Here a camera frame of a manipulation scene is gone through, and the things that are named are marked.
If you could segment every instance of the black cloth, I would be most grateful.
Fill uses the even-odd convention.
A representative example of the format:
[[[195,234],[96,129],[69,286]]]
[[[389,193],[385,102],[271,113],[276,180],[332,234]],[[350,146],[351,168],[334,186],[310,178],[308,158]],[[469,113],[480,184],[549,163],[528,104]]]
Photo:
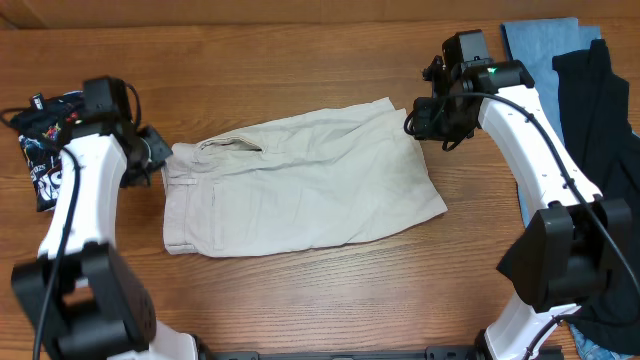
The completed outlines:
[[[78,113],[84,109],[82,92],[48,100],[44,100],[40,94],[37,97],[37,103],[32,102],[32,106],[14,116],[11,123],[21,129],[38,132],[53,141],[57,139],[64,122],[77,120]],[[60,155],[38,140],[24,135],[20,135],[18,141],[36,191],[36,211],[51,210],[56,205],[62,184]]]
[[[611,69],[604,40],[589,50],[553,58],[560,86],[560,120],[567,151],[605,198],[624,198],[633,216],[633,234],[625,255],[640,275],[640,139],[627,120],[629,83]],[[624,273],[616,288],[598,296],[581,316],[628,322],[640,301]],[[596,344],[621,354],[640,355],[640,325],[615,328],[584,321],[574,323]]]

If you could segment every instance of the beige fabric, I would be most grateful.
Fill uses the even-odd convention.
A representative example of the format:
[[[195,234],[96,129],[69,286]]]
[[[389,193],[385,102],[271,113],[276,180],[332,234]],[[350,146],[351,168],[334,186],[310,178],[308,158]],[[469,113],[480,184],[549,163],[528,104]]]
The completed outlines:
[[[259,256],[372,241],[447,210],[389,99],[175,144],[171,254]]]

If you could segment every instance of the wooden floor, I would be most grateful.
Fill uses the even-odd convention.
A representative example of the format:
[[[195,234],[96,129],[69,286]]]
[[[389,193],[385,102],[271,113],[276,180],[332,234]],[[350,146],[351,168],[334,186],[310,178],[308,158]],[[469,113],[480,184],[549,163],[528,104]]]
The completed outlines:
[[[639,19],[600,25],[614,71],[630,81],[640,129]],[[140,92],[143,122],[170,144],[324,107],[390,97],[410,107],[431,94],[420,70],[456,31],[485,31],[504,59],[498,21],[356,25],[0,31],[0,107],[78,89],[110,74]],[[516,185],[479,132],[451,153],[424,143],[429,175],[449,211],[363,245],[261,258],[168,255],[164,193],[121,191],[118,248],[150,291],[158,318],[214,351],[356,351],[468,344],[512,293],[494,270],[523,230]],[[33,330],[10,288],[15,263],[34,258],[51,214],[35,212],[16,135],[0,131],[0,358],[31,356]],[[548,343],[577,358],[567,328]]]

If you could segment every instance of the blue fabric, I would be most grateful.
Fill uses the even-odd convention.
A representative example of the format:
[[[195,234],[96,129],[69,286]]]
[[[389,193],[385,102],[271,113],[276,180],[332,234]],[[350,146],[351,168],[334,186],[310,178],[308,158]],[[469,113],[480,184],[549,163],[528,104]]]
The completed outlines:
[[[507,59],[520,60],[525,65],[540,94],[540,104],[551,127],[564,144],[560,109],[558,105],[558,74],[551,67],[556,55],[589,49],[591,40],[600,39],[598,26],[580,26],[578,19],[546,19],[518,21],[502,24],[502,39]],[[520,211],[524,225],[529,224],[526,199],[518,190]],[[575,327],[570,326],[576,341],[578,354],[583,360],[624,360],[629,355],[620,355],[603,349],[587,339]]]

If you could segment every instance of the white print on black fabric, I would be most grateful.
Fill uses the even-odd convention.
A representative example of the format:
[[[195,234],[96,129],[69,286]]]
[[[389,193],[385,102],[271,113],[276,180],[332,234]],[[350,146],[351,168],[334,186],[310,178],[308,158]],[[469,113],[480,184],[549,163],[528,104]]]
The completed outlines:
[[[62,168],[56,166],[38,179],[38,194],[45,201],[57,199],[60,184],[62,184]]]

